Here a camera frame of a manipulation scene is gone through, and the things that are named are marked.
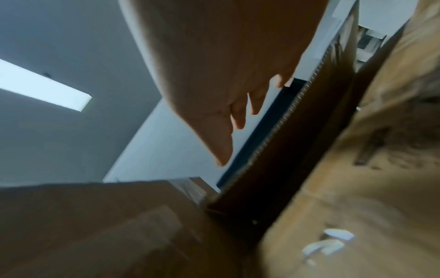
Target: ceiling light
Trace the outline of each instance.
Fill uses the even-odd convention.
[[[0,89],[82,111],[90,95],[0,60]]]

